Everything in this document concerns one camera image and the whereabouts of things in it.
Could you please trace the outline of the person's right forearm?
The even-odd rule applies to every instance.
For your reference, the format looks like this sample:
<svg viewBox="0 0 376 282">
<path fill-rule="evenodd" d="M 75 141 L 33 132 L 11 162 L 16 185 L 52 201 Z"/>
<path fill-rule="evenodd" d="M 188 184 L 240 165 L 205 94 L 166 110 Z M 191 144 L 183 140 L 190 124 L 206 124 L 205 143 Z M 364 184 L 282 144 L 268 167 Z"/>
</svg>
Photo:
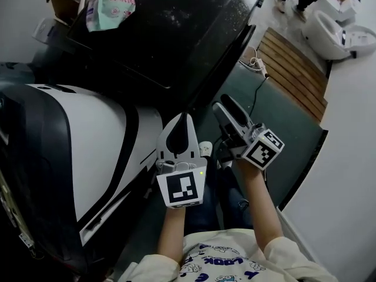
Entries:
<svg viewBox="0 0 376 282">
<path fill-rule="evenodd" d="M 264 251 L 272 240 L 283 236 L 281 223 L 261 170 L 244 159 L 237 160 L 237 166 L 246 188 L 256 242 Z"/>
</svg>

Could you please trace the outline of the white power strip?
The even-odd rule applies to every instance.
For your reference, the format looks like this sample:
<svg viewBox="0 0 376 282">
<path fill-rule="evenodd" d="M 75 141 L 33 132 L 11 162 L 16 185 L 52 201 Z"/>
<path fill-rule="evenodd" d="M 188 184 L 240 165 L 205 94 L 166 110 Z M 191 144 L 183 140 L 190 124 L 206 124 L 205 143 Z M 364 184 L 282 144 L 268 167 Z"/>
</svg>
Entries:
<svg viewBox="0 0 376 282">
<path fill-rule="evenodd" d="M 263 78 L 269 77 L 266 70 L 266 66 L 261 58 L 251 58 L 249 66 L 253 72 L 260 73 L 263 76 Z"/>
</svg>

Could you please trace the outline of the white slim appliance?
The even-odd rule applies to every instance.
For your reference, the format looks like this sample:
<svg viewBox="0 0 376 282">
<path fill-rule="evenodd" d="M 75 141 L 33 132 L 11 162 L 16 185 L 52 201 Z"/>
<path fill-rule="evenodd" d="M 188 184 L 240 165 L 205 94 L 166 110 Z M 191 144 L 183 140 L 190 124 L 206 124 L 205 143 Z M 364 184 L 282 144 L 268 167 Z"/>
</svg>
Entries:
<svg viewBox="0 0 376 282">
<path fill-rule="evenodd" d="M 37 24 L 32 37 L 41 43 L 47 44 L 54 26 L 55 20 L 53 18 L 43 18 Z"/>
</svg>

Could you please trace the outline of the pink and green detergent bag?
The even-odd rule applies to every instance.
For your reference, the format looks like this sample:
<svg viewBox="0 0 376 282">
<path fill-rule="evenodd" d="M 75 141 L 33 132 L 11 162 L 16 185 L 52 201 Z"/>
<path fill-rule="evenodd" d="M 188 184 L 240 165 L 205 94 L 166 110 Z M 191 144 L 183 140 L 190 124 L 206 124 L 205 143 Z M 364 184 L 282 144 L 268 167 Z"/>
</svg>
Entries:
<svg viewBox="0 0 376 282">
<path fill-rule="evenodd" d="M 89 0 L 86 27 L 89 32 L 116 29 L 135 10 L 135 0 Z"/>
</svg>

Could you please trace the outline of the dark green floor mat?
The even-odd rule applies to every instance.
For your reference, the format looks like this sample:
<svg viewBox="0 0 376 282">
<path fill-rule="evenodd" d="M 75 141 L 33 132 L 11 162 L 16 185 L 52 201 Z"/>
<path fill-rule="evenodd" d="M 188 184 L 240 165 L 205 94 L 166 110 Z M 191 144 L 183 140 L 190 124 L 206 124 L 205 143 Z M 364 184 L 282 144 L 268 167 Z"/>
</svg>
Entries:
<svg viewBox="0 0 376 282">
<path fill-rule="evenodd" d="M 327 132 L 271 79 L 263 80 L 238 63 L 206 106 L 196 105 L 190 110 L 198 140 L 219 144 L 220 128 L 211 106 L 222 94 L 234 98 L 251 112 L 253 122 L 264 123 L 285 143 L 266 171 L 271 198 L 283 210 L 307 177 Z"/>
</svg>

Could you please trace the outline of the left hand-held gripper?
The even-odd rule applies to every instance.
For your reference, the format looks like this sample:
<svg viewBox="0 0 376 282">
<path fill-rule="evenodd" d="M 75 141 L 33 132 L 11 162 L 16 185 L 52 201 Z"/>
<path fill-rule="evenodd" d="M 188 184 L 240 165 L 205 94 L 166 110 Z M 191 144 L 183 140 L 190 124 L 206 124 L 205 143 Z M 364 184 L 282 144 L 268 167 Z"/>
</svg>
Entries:
<svg viewBox="0 0 376 282">
<path fill-rule="evenodd" d="M 162 130 L 157 140 L 160 159 L 185 156 L 199 157 L 199 144 L 192 117 L 182 112 Z M 187 161 L 159 161 L 156 163 L 157 182 L 166 207 L 179 209 L 203 203 L 207 160 L 203 157 Z"/>
</svg>

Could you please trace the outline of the person's left forearm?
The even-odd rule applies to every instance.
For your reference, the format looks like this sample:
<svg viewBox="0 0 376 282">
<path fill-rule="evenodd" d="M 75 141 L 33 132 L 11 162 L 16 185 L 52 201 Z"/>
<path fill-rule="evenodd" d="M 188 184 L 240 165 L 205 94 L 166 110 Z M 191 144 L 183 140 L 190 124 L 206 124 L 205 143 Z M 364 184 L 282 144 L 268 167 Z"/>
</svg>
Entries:
<svg viewBox="0 0 376 282">
<path fill-rule="evenodd" d="M 167 208 L 157 245 L 157 254 L 168 257 L 179 264 L 183 259 L 185 214 L 185 208 Z"/>
</svg>

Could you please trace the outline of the wooden slat mat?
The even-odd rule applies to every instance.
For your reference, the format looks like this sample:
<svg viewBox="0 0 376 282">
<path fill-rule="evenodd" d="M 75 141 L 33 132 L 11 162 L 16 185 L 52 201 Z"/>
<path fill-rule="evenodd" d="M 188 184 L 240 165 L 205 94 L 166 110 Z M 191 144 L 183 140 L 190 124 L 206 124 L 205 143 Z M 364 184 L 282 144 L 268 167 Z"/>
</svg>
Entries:
<svg viewBox="0 0 376 282">
<path fill-rule="evenodd" d="M 271 81 L 320 123 L 327 107 L 328 79 L 316 65 L 273 28 L 266 29 L 257 53 Z"/>
</svg>

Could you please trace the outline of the person's cream printed shirt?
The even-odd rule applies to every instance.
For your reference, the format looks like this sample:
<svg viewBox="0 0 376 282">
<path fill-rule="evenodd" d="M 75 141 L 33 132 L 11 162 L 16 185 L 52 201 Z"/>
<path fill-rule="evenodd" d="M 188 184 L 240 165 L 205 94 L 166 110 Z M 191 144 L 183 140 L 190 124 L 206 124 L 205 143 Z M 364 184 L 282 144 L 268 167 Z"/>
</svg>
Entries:
<svg viewBox="0 0 376 282">
<path fill-rule="evenodd" d="M 253 230 L 230 229 L 193 233 L 183 244 L 182 264 L 146 255 L 118 282 L 338 282 L 286 237 L 260 250 Z"/>
</svg>

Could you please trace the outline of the white and black domed appliance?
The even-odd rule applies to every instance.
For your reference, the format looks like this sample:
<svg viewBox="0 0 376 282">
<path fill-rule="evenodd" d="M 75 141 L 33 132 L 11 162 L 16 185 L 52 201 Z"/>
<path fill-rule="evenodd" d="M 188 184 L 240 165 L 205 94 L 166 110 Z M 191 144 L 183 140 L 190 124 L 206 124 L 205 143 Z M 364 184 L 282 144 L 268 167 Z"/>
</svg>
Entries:
<svg viewBox="0 0 376 282">
<path fill-rule="evenodd" d="M 104 265 L 125 243 L 162 127 L 155 108 L 76 86 L 0 88 L 0 201 L 21 239 L 78 274 Z"/>
</svg>

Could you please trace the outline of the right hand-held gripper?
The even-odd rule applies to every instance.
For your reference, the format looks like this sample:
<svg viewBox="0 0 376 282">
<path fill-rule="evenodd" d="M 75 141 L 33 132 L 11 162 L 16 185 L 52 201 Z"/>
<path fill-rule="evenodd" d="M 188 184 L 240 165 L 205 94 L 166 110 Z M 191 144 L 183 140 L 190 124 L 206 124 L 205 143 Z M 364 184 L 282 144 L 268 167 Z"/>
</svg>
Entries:
<svg viewBox="0 0 376 282">
<path fill-rule="evenodd" d="M 220 165 L 244 159 L 260 170 L 266 169 L 285 143 L 262 123 L 246 128 L 249 115 L 231 96 L 223 94 L 220 100 L 212 105 L 214 116 L 225 132 L 216 152 Z"/>
</svg>

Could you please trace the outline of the black washing machine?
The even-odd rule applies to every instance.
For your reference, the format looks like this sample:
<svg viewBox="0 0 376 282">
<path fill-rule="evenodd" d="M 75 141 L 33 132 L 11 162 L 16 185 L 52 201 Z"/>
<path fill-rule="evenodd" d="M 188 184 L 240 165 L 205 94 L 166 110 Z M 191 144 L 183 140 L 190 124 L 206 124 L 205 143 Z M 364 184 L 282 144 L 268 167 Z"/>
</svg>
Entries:
<svg viewBox="0 0 376 282">
<path fill-rule="evenodd" d="M 208 104 L 249 42 L 260 0 L 136 0 L 118 28 L 68 37 L 90 58 L 93 88 L 179 112 Z"/>
</svg>

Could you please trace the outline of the person's jeans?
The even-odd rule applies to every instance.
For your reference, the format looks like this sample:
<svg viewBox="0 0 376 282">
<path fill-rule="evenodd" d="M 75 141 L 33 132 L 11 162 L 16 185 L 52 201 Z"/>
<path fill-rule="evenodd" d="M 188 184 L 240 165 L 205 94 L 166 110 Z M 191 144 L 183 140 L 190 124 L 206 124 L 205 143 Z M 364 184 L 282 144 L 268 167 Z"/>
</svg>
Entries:
<svg viewBox="0 0 376 282">
<path fill-rule="evenodd" d="M 220 230 L 216 212 L 218 204 L 225 229 L 252 229 L 249 202 L 244 198 L 231 167 L 218 169 L 212 157 L 206 157 L 206 160 L 203 203 L 186 209 L 184 234 Z"/>
</svg>

